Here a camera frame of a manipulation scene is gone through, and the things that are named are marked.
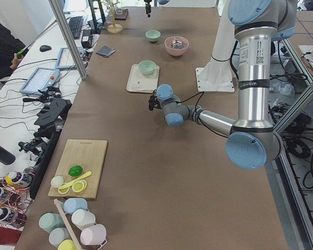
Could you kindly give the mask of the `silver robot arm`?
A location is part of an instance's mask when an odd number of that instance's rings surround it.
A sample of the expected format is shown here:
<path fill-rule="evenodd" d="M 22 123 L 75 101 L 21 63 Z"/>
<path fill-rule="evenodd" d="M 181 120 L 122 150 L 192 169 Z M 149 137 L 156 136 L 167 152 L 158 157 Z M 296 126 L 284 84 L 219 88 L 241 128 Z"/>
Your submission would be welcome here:
<path fill-rule="evenodd" d="M 296 8 L 296 1 L 225 2 L 211 60 L 196 78 L 213 91 L 225 91 L 232 86 L 232 55 L 239 49 L 236 120 L 185 105 L 168 84 L 153 92 L 149 109 L 162 110 L 171 127 L 192 120 L 225 137 L 226 154 L 240 168 L 257 169 L 275 160 L 282 140 L 268 119 L 271 43 L 294 34 Z"/>
<path fill-rule="evenodd" d="M 158 3 L 159 5 L 165 5 L 169 2 L 169 0 L 156 0 L 156 1 L 153 1 L 153 0 L 144 0 L 144 3 L 145 3 L 145 10 L 146 10 L 146 15 L 148 16 L 148 18 L 151 17 L 151 3 L 152 2 L 156 2 Z"/>

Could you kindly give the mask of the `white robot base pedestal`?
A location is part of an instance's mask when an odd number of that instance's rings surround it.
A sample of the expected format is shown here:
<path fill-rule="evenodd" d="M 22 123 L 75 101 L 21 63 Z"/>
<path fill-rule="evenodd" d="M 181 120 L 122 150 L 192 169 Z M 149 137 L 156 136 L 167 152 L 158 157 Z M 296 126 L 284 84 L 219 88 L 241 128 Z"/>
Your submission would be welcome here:
<path fill-rule="evenodd" d="M 223 7 L 210 61 L 196 69 L 199 92 L 234 92 L 232 81 L 231 54 L 234 44 L 234 25 L 228 18 L 230 1 Z"/>

